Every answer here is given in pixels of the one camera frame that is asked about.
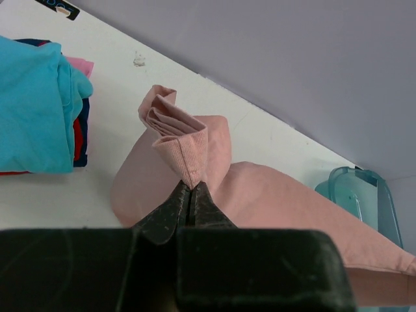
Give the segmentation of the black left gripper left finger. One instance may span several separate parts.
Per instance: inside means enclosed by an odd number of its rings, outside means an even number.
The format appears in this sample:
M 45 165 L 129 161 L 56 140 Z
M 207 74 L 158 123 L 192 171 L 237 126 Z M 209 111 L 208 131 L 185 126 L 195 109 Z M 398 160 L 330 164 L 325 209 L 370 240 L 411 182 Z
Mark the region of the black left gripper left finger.
M 174 236 L 189 208 L 179 183 L 124 229 L 1 232 L 2 311 L 177 311 Z

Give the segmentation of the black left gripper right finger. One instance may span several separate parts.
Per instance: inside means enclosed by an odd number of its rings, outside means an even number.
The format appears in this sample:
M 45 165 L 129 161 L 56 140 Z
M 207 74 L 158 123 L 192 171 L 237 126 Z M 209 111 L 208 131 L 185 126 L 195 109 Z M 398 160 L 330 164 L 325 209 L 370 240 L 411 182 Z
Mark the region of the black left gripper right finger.
M 355 311 L 341 255 L 310 229 L 241 229 L 205 183 L 190 194 L 177 227 L 180 311 Z

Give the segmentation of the dusty pink t shirt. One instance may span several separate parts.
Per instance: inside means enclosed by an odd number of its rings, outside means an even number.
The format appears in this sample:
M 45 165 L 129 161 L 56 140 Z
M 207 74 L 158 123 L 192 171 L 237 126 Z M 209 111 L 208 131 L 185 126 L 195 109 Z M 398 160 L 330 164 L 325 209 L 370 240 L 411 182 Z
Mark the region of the dusty pink t shirt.
M 240 228 L 317 229 L 339 249 L 361 306 L 415 304 L 415 257 L 343 208 L 267 166 L 232 162 L 228 121 L 176 107 L 176 91 L 146 94 L 138 115 L 146 131 L 114 178 L 111 207 L 130 227 L 183 181 L 207 183 L 217 207 Z

